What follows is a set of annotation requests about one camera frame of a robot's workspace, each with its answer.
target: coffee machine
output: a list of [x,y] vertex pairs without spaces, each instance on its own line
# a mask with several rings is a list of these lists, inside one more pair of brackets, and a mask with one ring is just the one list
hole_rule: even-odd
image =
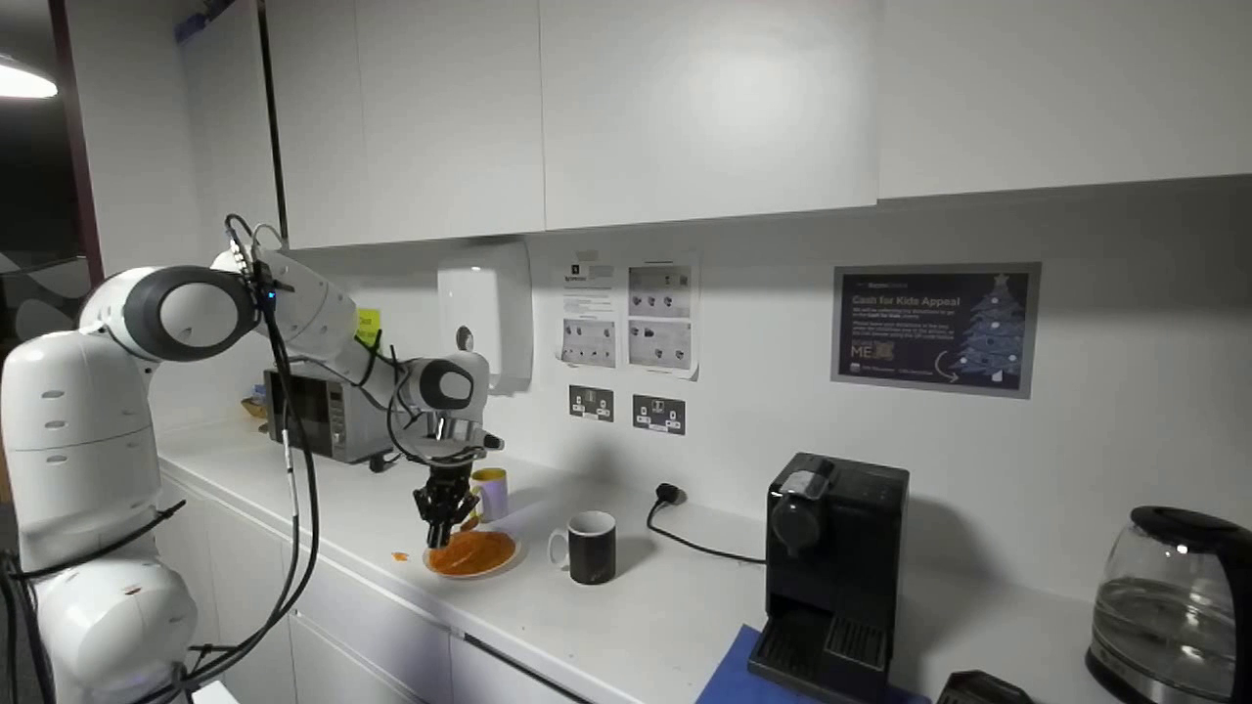
[[887,696],[909,473],[795,452],[769,505],[769,632],[753,673],[838,704]]

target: counter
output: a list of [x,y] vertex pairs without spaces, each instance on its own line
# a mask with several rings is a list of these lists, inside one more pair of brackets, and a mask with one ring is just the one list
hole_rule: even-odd
[[[260,434],[162,434],[182,480],[217,493],[273,527],[291,520],[283,450]],[[611,478],[505,456],[508,520],[519,561],[486,579],[440,579],[422,567],[427,523],[413,508],[422,471],[319,463],[326,557],[489,643],[500,658],[592,700],[697,700],[741,626],[765,626],[765,567],[697,557],[646,531],[651,493]],[[582,508],[620,515],[620,579],[581,585],[547,565],[547,531]],[[663,523],[732,551],[759,551],[745,515],[697,505]],[[1036,700],[1112,704],[1084,673],[1087,606],[981,583],[905,570],[891,682],[941,696],[954,669],[997,673]]]

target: electrical socket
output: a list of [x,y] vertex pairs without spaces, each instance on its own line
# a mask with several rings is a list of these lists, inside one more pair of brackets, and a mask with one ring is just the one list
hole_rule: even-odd
[[615,368],[620,365],[615,321],[565,321],[561,356],[581,368]]
[[636,394],[632,418],[639,429],[688,434],[688,404],[663,394]]
[[574,418],[615,421],[615,391],[570,382],[570,415]]
[[693,271],[632,266],[632,316],[693,316]]
[[693,368],[693,323],[632,321],[632,365]]

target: informational poster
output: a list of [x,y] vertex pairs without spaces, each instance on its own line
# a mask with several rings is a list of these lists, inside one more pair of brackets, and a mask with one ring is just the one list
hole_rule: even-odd
[[832,378],[1029,391],[1040,266],[838,271]]

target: coffee carafe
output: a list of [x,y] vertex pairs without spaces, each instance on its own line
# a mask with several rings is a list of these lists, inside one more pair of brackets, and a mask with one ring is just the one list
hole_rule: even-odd
[[1142,505],[1108,557],[1087,669],[1134,704],[1252,704],[1252,531]]

